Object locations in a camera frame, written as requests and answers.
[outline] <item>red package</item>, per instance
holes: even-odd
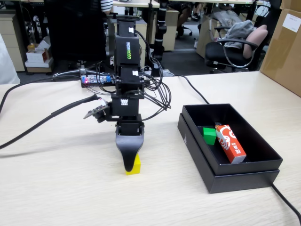
[[[231,164],[242,162],[246,153],[229,125],[215,126],[216,136]]]

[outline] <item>yellow cube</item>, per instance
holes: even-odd
[[[139,158],[139,154],[137,154],[132,170],[130,172],[126,171],[126,174],[127,175],[138,174],[138,173],[140,173],[140,168],[141,168],[141,161],[140,161],[140,158]]]

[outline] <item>green cube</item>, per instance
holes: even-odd
[[[206,142],[206,144],[208,145],[214,145],[215,140],[216,140],[216,131],[215,129],[211,129],[211,128],[203,128],[204,130],[204,140]]]

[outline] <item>paper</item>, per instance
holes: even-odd
[[[291,14],[287,14],[283,22],[283,27],[290,29],[291,31],[296,33],[298,32],[300,25],[301,19]]]

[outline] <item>black box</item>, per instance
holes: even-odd
[[[246,152],[242,163],[230,164],[219,142],[207,145],[198,127],[228,124]],[[268,187],[282,158],[229,104],[186,105],[178,129],[210,193]]]

